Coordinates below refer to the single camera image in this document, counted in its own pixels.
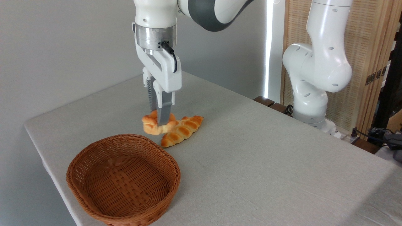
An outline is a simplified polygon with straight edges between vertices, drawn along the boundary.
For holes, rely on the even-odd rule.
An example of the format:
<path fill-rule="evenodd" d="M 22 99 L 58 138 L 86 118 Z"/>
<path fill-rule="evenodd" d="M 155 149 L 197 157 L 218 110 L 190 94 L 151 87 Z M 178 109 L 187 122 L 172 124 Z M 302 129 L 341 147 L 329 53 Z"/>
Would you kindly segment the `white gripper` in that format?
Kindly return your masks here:
<path fill-rule="evenodd" d="M 166 125 L 169 122 L 171 106 L 175 104 L 175 91 L 182 88 L 180 59 L 176 57 L 175 71 L 174 57 L 164 49 L 148 54 L 142 47 L 136 47 L 136 52 L 144 64 L 143 83 L 147 88 L 150 110 L 157 110 L 158 126 Z"/>

